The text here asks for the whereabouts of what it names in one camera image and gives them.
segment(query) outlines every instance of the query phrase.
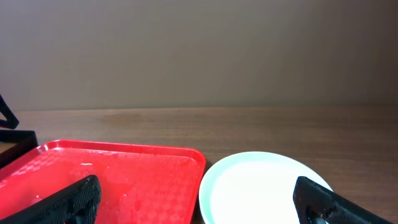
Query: plate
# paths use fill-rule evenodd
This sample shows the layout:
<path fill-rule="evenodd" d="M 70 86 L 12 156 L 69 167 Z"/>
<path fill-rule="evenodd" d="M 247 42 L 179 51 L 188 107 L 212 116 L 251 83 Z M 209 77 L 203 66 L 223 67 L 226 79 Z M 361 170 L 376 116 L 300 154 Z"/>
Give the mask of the plate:
<path fill-rule="evenodd" d="M 293 203 L 298 176 L 331 190 L 313 170 L 270 152 L 242 152 L 214 164 L 203 177 L 199 203 L 206 224 L 299 223 Z"/>

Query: red plastic tray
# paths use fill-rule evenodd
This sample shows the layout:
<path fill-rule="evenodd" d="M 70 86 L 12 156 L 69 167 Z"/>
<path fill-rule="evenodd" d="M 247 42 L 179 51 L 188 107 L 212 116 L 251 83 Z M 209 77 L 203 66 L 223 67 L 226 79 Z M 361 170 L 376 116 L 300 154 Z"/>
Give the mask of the red plastic tray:
<path fill-rule="evenodd" d="M 96 223 L 190 223 L 206 159 L 194 149 L 56 140 L 0 170 L 0 219 L 97 175 Z"/>

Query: brown wooden table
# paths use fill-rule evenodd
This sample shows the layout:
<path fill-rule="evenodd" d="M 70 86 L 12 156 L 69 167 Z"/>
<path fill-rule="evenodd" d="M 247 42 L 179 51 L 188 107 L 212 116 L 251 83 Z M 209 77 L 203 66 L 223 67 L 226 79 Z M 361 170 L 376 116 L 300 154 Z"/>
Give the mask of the brown wooden table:
<path fill-rule="evenodd" d="M 289 156 L 335 192 L 398 223 L 398 107 L 24 111 L 39 143 L 84 139 L 189 146 L 208 167 L 244 151 Z M 203 223 L 198 207 L 193 223 Z"/>

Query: beige wall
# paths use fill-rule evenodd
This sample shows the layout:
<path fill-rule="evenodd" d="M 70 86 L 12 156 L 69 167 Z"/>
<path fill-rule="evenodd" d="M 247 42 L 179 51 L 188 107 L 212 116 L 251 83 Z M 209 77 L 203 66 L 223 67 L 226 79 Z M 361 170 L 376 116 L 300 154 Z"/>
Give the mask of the beige wall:
<path fill-rule="evenodd" d="M 397 2 L 0 0 L 0 93 L 14 110 L 398 103 Z"/>

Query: wood grain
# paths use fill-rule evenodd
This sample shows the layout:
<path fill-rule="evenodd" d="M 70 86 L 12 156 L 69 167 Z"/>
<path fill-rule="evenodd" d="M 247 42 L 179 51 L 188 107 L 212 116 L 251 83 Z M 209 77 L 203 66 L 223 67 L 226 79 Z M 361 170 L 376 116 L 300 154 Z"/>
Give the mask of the wood grain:
<path fill-rule="evenodd" d="M 208 167 L 267 151 L 319 173 L 343 197 L 398 223 L 398 107 L 21 111 L 19 129 L 54 139 L 189 146 Z M 196 207 L 193 223 L 203 223 Z"/>

